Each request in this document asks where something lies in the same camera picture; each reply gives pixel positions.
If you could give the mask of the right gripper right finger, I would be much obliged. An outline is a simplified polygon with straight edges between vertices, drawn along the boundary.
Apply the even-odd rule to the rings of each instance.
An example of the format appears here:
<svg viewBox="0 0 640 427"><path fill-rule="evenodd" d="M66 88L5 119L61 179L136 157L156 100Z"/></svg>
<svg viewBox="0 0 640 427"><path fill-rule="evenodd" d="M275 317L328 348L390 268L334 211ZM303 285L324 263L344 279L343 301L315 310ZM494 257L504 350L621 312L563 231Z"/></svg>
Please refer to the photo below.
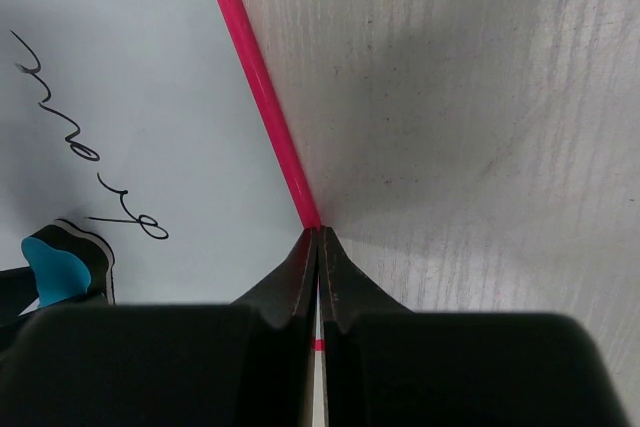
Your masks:
<svg viewBox="0 0 640 427"><path fill-rule="evenodd" d="M625 426L599 351L543 312L418 313L319 233L332 426Z"/></svg>

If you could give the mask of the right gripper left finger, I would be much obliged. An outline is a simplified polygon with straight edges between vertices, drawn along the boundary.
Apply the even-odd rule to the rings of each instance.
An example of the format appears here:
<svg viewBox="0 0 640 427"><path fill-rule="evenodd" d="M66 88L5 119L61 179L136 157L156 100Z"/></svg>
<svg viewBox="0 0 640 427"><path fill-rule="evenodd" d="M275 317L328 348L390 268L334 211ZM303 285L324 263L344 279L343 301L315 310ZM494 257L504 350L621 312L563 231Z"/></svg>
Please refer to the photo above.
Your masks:
<svg viewBox="0 0 640 427"><path fill-rule="evenodd" d="M4 331L5 426L308 426L318 233L236 301L47 308Z"/></svg>

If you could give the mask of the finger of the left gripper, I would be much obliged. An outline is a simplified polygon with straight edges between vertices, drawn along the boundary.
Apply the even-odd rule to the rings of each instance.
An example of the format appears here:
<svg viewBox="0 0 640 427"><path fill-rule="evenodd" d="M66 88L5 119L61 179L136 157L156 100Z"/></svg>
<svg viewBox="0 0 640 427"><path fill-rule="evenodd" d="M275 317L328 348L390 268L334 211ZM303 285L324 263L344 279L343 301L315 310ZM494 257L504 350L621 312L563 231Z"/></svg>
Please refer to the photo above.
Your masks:
<svg viewBox="0 0 640 427"><path fill-rule="evenodd" d="M1 325L15 321L39 301L36 281L30 267L2 270L0 273Z"/></svg>
<svg viewBox="0 0 640 427"><path fill-rule="evenodd" d="M88 292L69 299L73 304L107 305L108 297L103 292Z"/></svg>

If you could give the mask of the blue bone-shaped eraser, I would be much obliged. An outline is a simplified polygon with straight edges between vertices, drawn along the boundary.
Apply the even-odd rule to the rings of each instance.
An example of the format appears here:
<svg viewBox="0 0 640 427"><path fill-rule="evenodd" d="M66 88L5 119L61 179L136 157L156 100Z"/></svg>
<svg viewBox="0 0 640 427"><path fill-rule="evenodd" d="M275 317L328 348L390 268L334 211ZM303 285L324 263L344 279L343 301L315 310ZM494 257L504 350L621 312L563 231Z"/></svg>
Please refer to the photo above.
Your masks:
<svg viewBox="0 0 640 427"><path fill-rule="evenodd" d="M115 254L101 236L57 219L23 239L21 252L34 274L41 308L95 295L115 302Z"/></svg>

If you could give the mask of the pink framed whiteboard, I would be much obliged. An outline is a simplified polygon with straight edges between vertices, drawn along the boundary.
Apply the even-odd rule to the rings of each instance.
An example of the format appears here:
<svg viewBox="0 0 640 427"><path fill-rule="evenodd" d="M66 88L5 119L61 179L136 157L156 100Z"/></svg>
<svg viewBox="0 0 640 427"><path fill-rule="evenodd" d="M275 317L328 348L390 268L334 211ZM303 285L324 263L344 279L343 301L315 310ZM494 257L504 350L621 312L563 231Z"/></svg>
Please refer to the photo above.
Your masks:
<svg viewBox="0 0 640 427"><path fill-rule="evenodd" d="M1 271L57 219L107 306L236 301L305 231L222 0L1 0Z"/></svg>

